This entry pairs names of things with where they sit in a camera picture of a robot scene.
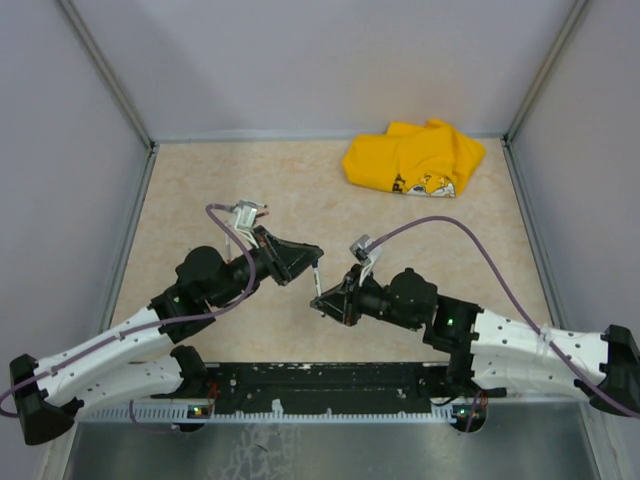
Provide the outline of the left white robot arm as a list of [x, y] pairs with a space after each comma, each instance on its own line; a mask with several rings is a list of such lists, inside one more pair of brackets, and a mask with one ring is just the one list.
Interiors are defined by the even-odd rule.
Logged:
[[46, 358], [13, 359], [9, 394], [24, 442], [47, 443], [77, 420], [119, 402], [201, 394], [208, 370], [184, 340], [252, 295], [261, 281], [285, 286], [323, 255], [316, 245], [280, 239], [262, 226], [253, 235], [255, 245], [231, 261], [211, 246], [193, 249], [176, 267], [173, 285], [96, 337]]

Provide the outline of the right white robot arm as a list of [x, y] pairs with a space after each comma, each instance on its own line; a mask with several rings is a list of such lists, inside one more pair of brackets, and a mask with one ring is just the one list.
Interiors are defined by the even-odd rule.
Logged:
[[550, 394], [618, 416], [639, 413], [639, 349], [617, 325], [602, 333], [529, 324], [439, 293], [413, 269], [380, 285], [354, 266], [313, 309], [352, 327], [371, 317], [422, 335], [445, 353], [445, 396]]

